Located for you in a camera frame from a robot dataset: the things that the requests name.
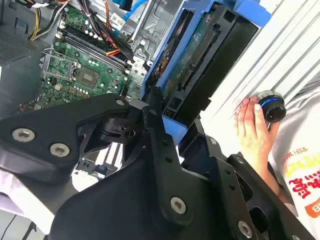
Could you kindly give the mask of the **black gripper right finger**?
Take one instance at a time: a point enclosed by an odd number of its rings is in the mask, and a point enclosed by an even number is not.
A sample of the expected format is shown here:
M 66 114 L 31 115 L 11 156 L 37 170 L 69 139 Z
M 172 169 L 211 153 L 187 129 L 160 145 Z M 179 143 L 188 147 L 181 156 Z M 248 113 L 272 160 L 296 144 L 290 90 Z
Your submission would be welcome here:
M 182 167 L 212 183 L 223 240 L 312 240 L 311 233 L 238 154 L 225 157 L 196 119 L 179 144 Z

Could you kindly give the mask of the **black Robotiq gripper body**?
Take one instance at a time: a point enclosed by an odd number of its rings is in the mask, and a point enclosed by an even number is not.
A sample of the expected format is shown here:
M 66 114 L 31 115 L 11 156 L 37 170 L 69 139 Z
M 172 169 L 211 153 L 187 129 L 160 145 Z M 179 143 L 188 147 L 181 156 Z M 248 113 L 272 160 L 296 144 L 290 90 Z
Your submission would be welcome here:
M 71 197 L 58 210 L 51 240 L 230 240 L 233 237 L 211 183 L 180 168 L 183 199 L 191 221 L 166 220 L 158 207 L 151 166 L 138 161 Z

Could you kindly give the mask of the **person's bare hand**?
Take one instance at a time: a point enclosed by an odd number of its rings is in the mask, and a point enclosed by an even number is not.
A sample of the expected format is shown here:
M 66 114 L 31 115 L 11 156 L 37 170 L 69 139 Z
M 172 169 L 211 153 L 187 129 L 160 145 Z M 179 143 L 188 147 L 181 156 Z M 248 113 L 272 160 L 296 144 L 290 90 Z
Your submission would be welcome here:
M 234 115 L 234 127 L 244 159 L 257 172 L 267 169 L 268 156 L 277 137 L 280 124 L 268 128 L 257 97 L 245 98 Z

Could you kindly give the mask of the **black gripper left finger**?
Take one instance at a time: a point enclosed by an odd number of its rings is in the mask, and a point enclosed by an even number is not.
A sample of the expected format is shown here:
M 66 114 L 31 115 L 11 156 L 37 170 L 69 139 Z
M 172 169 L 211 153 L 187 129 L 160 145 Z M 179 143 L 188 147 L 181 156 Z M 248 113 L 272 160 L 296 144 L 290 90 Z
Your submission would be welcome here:
M 142 101 L 107 93 L 4 118 L 0 122 L 0 191 L 40 226 L 53 224 L 71 197 L 52 192 L 64 186 L 78 160 L 111 143 L 124 145 L 123 161 L 150 164 L 157 205 L 169 222 L 192 220 L 183 199 L 172 137 L 162 118 L 162 92 L 152 87 Z

